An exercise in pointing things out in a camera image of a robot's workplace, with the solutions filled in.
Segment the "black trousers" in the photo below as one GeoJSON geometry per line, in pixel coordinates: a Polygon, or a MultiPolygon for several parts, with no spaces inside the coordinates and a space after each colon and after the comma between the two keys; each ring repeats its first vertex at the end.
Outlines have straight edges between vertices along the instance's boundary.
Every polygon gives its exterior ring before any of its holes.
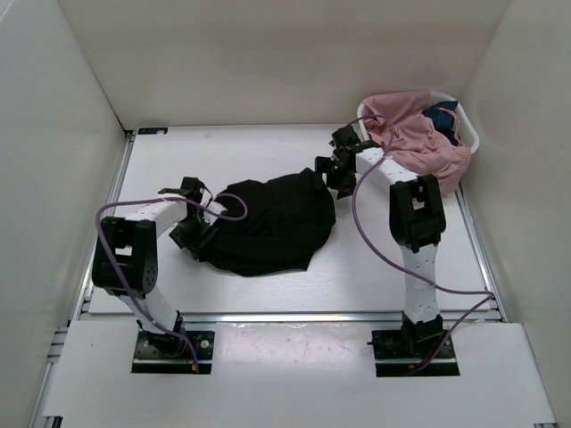
{"type": "Polygon", "coordinates": [[[247,216],[217,222],[198,259],[244,277],[307,269],[336,222],[333,197],[311,169],[231,184],[216,202],[231,217],[247,216]]]}

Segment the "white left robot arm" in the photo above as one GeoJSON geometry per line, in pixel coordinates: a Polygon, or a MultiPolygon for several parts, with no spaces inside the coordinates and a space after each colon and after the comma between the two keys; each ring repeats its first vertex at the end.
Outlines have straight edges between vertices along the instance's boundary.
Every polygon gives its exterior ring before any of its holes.
{"type": "Polygon", "coordinates": [[[157,286],[157,241],[165,233],[196,257],[215,232],[226,209],[205,184],[184,177],[180,187],[163,188],[160,198],[124,217],[96,216],[98,233],[92,267],[93,284],[123,301],[139,328],[168,357],[184,352],[187,336],[181,316],[157,286]]]}

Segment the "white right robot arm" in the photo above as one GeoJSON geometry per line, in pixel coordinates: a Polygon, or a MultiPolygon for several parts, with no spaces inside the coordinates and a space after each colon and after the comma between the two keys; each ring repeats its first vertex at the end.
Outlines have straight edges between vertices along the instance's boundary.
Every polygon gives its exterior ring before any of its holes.
{"type": "Polygon", "coordinates": [[[315,160],[316,173],[326,177],[327,187],[337,191],[338,198],[351,199],[353,221],[370,248],[374,246],[358,218],[358,191],[367,178],[387,191],[389,231],[400,247],[402,264],[384,254],[379,257],[405,277],[401,347],[411,356],[424,356],[444,337],[434,264],[446,219],[437,179],[419,177],[388,160],[386,150],[361,140],[351,125],[337,129],[330,145],[332,155],[315,160]]]}

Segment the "pink trousers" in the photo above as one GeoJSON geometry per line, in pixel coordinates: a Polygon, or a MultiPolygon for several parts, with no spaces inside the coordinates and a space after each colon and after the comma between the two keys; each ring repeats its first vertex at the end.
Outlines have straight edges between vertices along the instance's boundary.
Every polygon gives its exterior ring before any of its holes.
{"type": "Polygon", "coordinates": [[[365,128],[392,159],[420,176],[437,178],[441,194],[455,193],[468,170],[472,152],[461,141],[452,145],[422,114],[427,93],[369,96],[365,106],[365,128]]]}

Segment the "navy blue garment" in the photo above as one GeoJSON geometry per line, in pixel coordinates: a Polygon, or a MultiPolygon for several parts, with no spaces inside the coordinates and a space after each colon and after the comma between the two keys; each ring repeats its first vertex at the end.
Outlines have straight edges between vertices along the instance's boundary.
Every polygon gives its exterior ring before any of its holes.
{"type": "Polygon", "coordinates": [[[457,101],[443,101],[422,111],[425,117],[432,120],[434,129],[443,134],[454,146],[458,146],[460,143],[458,135],[459,119],[456,114],[457,106],[457,101]]]}

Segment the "white laundry basket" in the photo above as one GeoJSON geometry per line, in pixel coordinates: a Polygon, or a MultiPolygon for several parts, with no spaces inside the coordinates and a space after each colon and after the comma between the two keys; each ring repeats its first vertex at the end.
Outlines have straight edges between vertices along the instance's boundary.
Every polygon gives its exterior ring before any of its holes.
{"type": "MultiPolygon", "coordinates": [[[[469,117],[467,116],[462,104],[452,95],[448,95],[444,92],[440,92],[434,89],[414,89],[408,91],[400,91],[400,92],[392,92],[392,93],[383,93],[379,95],[396,95],[396,94],[413,94],[413,93],[427,93],[429,95],[424,96],[423,100],[423,110],[441,102],[457,102],[457,107],[455,109],[456,116],[458,117],[458,125],[456,129],[459,131],[460,141],[468,146],[472,152],[472,154],[476,153],[480,145],[480,138],[477,134],[474,126],[472,125],[469,117]]],[[[368,131],[365,128],[365,124],[363,119],[359,119],[365,114],[365,106],[363,102],[361,102],[357,108],[357,125],[358,129],[360,130],[360,134],[362,136],[368,136],[368,131]]]]}

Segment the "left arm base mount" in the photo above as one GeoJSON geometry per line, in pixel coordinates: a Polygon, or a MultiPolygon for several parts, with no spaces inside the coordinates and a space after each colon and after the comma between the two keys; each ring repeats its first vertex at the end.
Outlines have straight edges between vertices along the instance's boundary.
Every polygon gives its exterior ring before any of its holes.
{"type": "Polygon", "coordinates": [[[209,375],[215,344],[215,332],[187,330],[186,337],[194,348],[196,357],[180,339],[143,330],[137,332],[131,372],[133,374],[160,375],[209,375]]]}

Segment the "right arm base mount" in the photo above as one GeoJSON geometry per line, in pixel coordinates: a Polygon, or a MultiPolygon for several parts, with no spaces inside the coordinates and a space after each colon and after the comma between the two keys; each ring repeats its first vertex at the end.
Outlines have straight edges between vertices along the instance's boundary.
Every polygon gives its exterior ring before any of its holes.
{"type": "Polygon", "coordinates": [[[437,354],[439,342],[413,354],[399,330],[374,330],[368,345],[373,348],[377,378],[460,376],[456,353],[448,338],[437,354]]]}

